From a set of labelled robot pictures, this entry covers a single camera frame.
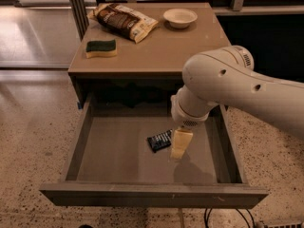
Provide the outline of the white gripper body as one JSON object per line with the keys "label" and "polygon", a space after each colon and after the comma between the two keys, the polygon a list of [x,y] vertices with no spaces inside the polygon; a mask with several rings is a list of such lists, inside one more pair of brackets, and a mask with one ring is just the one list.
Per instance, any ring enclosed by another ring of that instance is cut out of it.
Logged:
{"label": "white gripper body", "polygon": [[206,114],[202,117],[193,117],[186,113],[178,102],[178,96],[173,95],[171,98],[171,116],[173,121],[183,130],[193,130],[205,122],[209,116]]}

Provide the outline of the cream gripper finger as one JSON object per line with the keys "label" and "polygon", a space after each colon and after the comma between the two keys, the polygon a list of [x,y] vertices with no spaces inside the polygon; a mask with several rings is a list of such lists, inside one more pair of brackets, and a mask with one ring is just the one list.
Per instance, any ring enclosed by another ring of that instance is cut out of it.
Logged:
{"label": "cream gripper finger", "polygon": [[170,158],[180,160],[193,138],[193,132],[188,129],[178,128],[173,132]]}

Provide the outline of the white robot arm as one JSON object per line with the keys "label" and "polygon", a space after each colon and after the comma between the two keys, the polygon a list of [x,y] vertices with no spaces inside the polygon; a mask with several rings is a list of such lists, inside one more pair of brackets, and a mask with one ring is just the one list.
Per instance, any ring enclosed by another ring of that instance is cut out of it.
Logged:
{"label": "white robot arm", "polygon": [[254,72],[251,53],[241,46],[200,52],[182,70],[183,87],[171,97],[178,124],[171,157],[180,159],[193,129],[218,105],[245,111],[299,139],[304,136],[304,84]]}

